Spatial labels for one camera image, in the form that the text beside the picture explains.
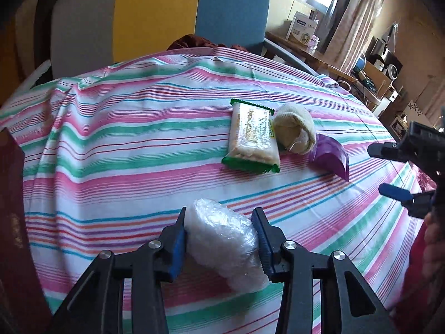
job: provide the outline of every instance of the wooden desk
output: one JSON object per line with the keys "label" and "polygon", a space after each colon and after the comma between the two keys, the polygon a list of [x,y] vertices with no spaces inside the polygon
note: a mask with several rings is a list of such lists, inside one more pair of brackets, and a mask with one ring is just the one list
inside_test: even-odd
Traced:
{"label": "wooden desk", "polygon": [[[275,35],[271,32],[266,32],[266,38],[270,41],[285,46],[292,50],[292,53],[296,56],[303,57],[304,63],[307,64],[310,68],[314,69],[316,72],[322,73],[323,71],[331,72],[333,74],[342,77],[343,79],[350,81],[351,83],[356,83],[357,79],[353,76],[346,74],[345,72],[333,67],[322,61],[323,54],[318,51],[313,51],[308,49],[306,45],[303,45],[299,42],[289,41],[281,36]],[[273,59],[273,57],[268,56],[268,53],[264,55],[269,59]]]}
{"label": "wooden desk", "polygon": [[377,89],[377,93],[375,95],[377,95],[377,97],[380,99],[383,98],[391,86],[391,79],[389,79],[369,61],[366,62],[363,71],[374,83],[375,88]]}

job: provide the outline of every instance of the cardboard box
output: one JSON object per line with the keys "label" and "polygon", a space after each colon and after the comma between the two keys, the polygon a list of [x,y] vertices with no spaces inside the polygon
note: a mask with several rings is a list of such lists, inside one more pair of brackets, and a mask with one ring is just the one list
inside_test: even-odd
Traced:
{"label": "cardboard box", "polygon": [[308,16],[297,11],[292,19],[286,39],[308,45],[312,35],[315,33],[317,24],[317,20],[310,20]]}
{"label": "cardboard box", "polygon": [[419,106],[412,100],[406,106],[405,110],[403,111],[403,114],[406,115],[407,124],[410,124],[412,121],[415,121],[425,126],[432,127],[431,122],[423,114]]}

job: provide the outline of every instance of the wall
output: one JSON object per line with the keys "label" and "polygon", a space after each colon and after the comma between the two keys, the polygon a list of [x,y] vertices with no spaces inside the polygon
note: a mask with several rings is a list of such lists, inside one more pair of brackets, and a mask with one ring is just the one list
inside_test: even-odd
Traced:
{"label": "wall", "polygon": [[0,31],[0,105],[8,99],[21,82],[15,48],[15,25],[12,20],[3,31]]}
{"label": "wall", "polygon": [[380,37],[393,23],[399,22],[395,55],[403,64],[394,86],[406,89],[404,99],[397,99],[383,113],[381,120],[390,124],[397,111],[415,101],[434,76],[445,74],[445,34],[420,0],[384,0],[372,35]]}
{"label": "wall", "polygon": [[309,16],[311,8],[298,0],[270,0],[266,30],[286,36],[296,11]]}

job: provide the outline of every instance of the plastic wrap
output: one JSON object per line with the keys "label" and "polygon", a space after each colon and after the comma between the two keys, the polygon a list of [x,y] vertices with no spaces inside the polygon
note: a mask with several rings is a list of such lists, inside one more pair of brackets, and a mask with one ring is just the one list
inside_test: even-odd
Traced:
{"label": "plastic wrap", "polygon": [[273,109],[232,99],[229,152],[222,162],[254,173],[279,172],[280,154],[271,115]]}
{"label": "plastic wrap", "polygon": [[248,218],[202,198],[187,208],[184,226],[187,252],[198,264],[227,278],[233,290],[252,293],[267,285],[258,257],[258,236]]}

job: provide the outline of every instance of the chair backrest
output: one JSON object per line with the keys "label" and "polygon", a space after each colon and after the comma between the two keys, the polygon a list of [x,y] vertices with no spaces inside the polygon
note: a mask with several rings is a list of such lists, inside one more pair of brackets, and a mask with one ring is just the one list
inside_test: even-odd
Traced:
{"label": "chair backrest", "polygon": [[269,0],[199,0],[195,34],[261,54]]}
{"label": "chair backrest", "polygon": [[165,50],[186,34],[261,53],[269,0],[59,0],[53,77],[71,77]]}

